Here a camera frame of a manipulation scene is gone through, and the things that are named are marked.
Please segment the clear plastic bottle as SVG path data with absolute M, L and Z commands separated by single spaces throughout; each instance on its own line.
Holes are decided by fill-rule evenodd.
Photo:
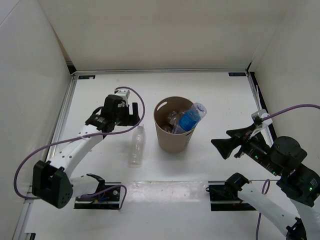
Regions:
M 129 152 L 128 165 L 130 168 L 138 168 L 143 161 L 146 143 L 146 131 L 144 125 L 139 125 L 132 134 L 131 149 Z

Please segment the blue label plastic bottle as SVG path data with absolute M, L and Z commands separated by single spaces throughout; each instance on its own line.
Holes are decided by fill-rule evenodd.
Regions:
M 195 128 L 195 126 L 206 116 L 206 114 L 206 107 L 199 102 L 195 102 L 173 126 L 172 133 L 183 134 L 189 132 Z

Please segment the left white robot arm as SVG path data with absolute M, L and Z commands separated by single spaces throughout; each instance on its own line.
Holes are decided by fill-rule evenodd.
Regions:
M 103 106 L 96 108 L 78 133 L 65 148 L 47 162 L 38 161 L 33 167 L 32 194 L 61 209 L 70 199 L 98 201 L 114 188 L 103 178 L 88 173 L 72 177 L 81 160 L 100 143 L 115 126 L 136 126 L 140 121 L 138 104 L 129 105 L 130 91 L 120 88 L 109 94 Z

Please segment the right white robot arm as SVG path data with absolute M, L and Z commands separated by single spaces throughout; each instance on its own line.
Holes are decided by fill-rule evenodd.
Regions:
M 213 139 L 223 159 L 247 155 L 272 175 L 278 190 L 271 195 L 236 172 L 222 185 L 209 185 L 207 192 L 213 202 L 238 201 L 248 204 L 272 223 L 287 240 L 318 240 L 320 238 L 320 176 L 303 164 L 307 152 L 289 136 L 276 138 L 269 146 L 253 125 L 228 130 L 228 138 Z

